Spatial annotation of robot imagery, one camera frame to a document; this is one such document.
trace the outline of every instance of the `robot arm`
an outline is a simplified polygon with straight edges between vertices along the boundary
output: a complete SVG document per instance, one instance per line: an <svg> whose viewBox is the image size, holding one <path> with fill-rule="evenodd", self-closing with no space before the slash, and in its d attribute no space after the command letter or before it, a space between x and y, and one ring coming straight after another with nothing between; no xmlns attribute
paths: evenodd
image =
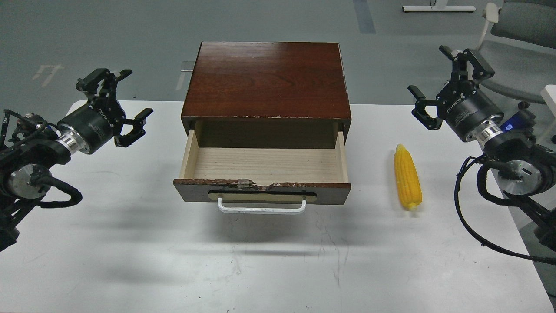
<svg viewBox="0 0 556 313"><path fill-rule="evenodd" d="M479 89L481 81L494 75L493 69L477 51L466 49L453 56L446 46L440 50L452 61L450 80L435 99L426 99L416 86L409 86L416 98L412 114L427 129L439 129L446 121L461 141L477 140L484 151L477 162L482 163L477 178L481 196L499 205L519 207L537 224L539 242L556 251L556 208L546 209L530 198L556 183L556 154L523 131L534 124L534 115L520 110L500 125L504 114ZM468 62L473 65L472 79L468 77ZM427 106L436 107L436 118L425 111ZM504 199L487 192L489 169L498 170Z"/></svg>
<svg viewBox="0 0 556 313"><path fill-rule="evenodd" d="M127 147L145 134L143 126L152 109L144 109L134 119L126 119L116 100L118 82L132 73L123 70L119 76L108 69L96 69L84 79L78 79L76 89L88 101L60 120L48 123L36 114L21 116L6 113L0 133L0 251L16 242L16 225L35 207L62 208L74 206L83 198L69 184L52 177L49 168L66 164L77 151L93 154L114 137L117 146ZM18 119L15 132L5 144L10 116ZM122 135L123 125L133 129ZM43 202L50 187L68 194L67 201Z"/></svg>

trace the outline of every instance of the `dark wood top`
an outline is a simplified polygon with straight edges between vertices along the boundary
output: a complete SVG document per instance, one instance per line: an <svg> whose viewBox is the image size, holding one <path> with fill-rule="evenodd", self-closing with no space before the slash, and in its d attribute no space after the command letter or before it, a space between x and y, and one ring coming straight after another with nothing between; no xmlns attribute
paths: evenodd
<svg viewBox="0 0 556 313"><path fill-rule="evenodd" d="M198 118L350 120L339 45L203 42L182 111Z"/></svg>

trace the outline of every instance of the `drawer handle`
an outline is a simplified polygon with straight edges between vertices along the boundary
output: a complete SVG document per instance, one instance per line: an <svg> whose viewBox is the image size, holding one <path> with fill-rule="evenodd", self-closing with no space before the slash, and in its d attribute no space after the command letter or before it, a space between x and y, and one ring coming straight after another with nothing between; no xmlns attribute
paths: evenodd
<svg viewBox="0 0 556 313"><path fill-rule="evenodd" d="M252 214L301 214L307 207L307 200L301 201L299 208L241 208L241 207L225 207L222 204L222 197L218 197L218 209L224 213L252 213Z"/></svg>

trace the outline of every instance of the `drawer front panel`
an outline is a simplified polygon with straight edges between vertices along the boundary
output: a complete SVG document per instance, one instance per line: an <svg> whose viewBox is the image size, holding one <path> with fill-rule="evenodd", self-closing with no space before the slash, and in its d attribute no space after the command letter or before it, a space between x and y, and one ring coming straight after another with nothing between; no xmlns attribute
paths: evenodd
<svg viewBox="0 0 556 313"><path fill-rule="evenodd" d="M252 194L253 201L260 201L257 194L306 195L311 197L310 204L342 205L351 189L349 183L274 183L268 186L253 185L250 180L232 179L174 179L174 186L186 202L215 202L214 193ZM272 200L272 203L294 203Z"/></svg>

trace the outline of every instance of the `chair armrest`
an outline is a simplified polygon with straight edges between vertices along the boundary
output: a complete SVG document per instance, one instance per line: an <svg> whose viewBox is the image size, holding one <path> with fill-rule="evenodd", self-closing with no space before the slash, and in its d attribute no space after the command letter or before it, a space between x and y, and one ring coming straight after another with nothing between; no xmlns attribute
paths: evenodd
<svg viewBox="0 0 556 313"><path fill-rule="evenodd" d="M488 27L490 23L496 24L498 23L498 7L494 3L487 3L486 8L483 11L483 17L486 18L485 26L483 27L483 33L481 34L481 38L479 39L479 44L477 45L477 50L481 48L483 44L483 40L487 35L486 32L488 31Z"/></svg>
<svg viewBox="0 0 556 313"><path fill-rule="evenodd" d="M498 23L498 7L496 4L489 2L486 4L486 8L483 11L483 17L490 23Z"/></svg>

